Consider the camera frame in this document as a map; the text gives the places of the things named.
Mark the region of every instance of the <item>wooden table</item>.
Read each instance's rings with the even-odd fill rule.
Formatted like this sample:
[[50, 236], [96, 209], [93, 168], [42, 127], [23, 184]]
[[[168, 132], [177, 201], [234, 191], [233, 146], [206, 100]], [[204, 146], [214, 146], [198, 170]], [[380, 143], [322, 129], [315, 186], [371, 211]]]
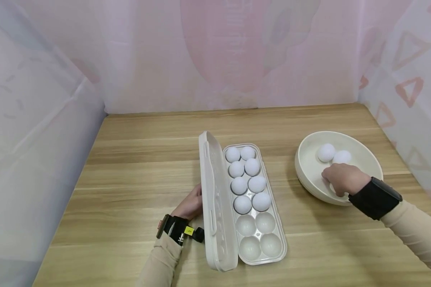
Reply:
[[34, 286], [134, 286], [159, 220], [200, 181], [198, 136], [261, 149], [288, 241], [278, 263], [209, 269], [203, 244], [186, 241], [177, 286], [431, 286], [431, 271], [357, 209], [300, 185], [294, 154], [318, 130], [348, 134], [378, 157], [385, 181], [431, 215], [431, 201], [360, 104], [110, 115], [80, 176]]

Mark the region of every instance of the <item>person's left hand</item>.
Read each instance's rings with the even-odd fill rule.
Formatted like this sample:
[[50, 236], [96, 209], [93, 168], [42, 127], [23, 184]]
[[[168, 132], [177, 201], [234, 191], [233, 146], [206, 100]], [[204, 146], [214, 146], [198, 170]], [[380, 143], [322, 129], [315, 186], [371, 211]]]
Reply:
[[174, 209], [171, 216], [178, 216], [190, 221], [197, 215], [203, 213], [203, 197], [201, 196], [201, 183], [185, 197], [184, 200]]

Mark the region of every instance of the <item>black wrist strap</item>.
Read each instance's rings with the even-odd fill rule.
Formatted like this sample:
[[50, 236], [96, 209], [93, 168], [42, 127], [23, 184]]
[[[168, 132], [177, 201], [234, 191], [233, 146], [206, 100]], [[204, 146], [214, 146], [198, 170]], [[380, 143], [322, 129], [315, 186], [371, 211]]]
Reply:
[[373, 177], [360, 192], [348, 196], [348, 199], [368, 217], [380, 220], [402, 201], [402, 196], [383, 181]]
[[160, 238], [162, 233], [166, 232], [170, 238], [172, 238], [177, 244], [183, 245], [185, 235], [191, 236], [195, 241], [204, 241], [204, 229], [198, 227], [193, 229], [188, 226], [188, 220], [185, 218], [170, 216], [166, 214], [162, 221], [158, 225], [157, 238]]

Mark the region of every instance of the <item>black clip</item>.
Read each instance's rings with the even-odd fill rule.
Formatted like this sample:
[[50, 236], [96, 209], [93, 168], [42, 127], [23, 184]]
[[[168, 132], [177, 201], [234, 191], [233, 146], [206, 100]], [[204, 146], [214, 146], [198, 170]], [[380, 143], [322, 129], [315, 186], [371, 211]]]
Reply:
[[201, 227], [198, 227], [197, 230], [193, 232], [192, 238], [197, 242], [203, 242], [204, 241], [204, 229]]

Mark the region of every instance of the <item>beige sleeve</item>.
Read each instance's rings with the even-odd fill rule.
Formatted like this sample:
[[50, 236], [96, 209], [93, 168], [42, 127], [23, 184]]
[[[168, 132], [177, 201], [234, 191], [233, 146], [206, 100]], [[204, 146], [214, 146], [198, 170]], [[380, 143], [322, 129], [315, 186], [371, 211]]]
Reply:
[[431, 269], [431, 217], [406, 201], [382, 217], [389, 227]]
[[139, 275], [139, 287], [170, 287], [182, 247], [166, 233], [155, 242]]

